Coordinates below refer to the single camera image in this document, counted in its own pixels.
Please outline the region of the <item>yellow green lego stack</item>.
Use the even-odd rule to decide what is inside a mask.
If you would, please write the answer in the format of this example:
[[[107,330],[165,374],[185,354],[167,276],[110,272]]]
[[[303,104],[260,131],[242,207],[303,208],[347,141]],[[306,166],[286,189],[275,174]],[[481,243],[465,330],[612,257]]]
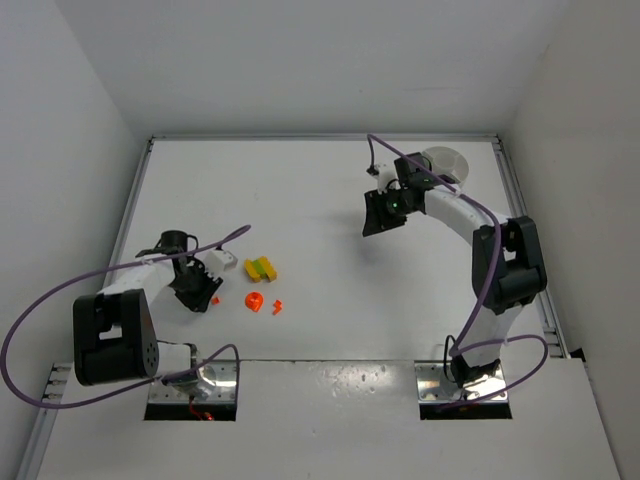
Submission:
[[[263,280],[273,282],[278,276],[274,266],[265,256],[259,257],[255,260],[246,259],[244,262],[244,269],[249,279],[255,283]]]

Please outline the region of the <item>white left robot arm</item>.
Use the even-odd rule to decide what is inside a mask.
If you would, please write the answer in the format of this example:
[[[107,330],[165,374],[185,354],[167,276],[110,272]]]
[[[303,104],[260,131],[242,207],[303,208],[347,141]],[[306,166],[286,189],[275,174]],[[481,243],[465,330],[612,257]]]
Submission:
[[[84,386],[146,379],[159,369],[160,352],[150,305],[169,288],[189,311],[204,313],[237,258],[217,247],[202,259],[188,252],[197,238],[169,230],[140,251],[139,265],[73,304],[74,369]]]

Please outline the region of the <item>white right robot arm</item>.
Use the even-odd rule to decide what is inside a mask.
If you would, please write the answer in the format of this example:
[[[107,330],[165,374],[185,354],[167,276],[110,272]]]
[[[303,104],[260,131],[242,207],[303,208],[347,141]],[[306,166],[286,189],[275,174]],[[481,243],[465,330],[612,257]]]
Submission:
[[[494,374],[516,317],[547,286],[534,220],[495,213],[464,194],[467,160],[446,147],[403,155],[392,164],[372,161],[367,173],[377,186],[364,195],[363,236],[399,228],[420,212],[470,246],[476,303],[447,352],[448,371],[458,386]]]

